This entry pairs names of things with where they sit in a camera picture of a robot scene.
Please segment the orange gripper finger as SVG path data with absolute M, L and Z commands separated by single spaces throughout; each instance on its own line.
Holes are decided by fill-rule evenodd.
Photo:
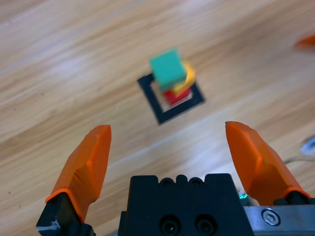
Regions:
M 315 35 L 309 35 L 299 39 L 293 46 L 295 49 L 300 50 L 315 50 Z
M 42 236 L 94 236 L 85 222 L 100 196 L 111 146 L 110 125 L 93 128 L 67 159 L 36 224 Z
M 234 166 L 245 192 L 260 205 L 311 205 L 280 156 L 249 126 L 228 121 L 226 138 Z

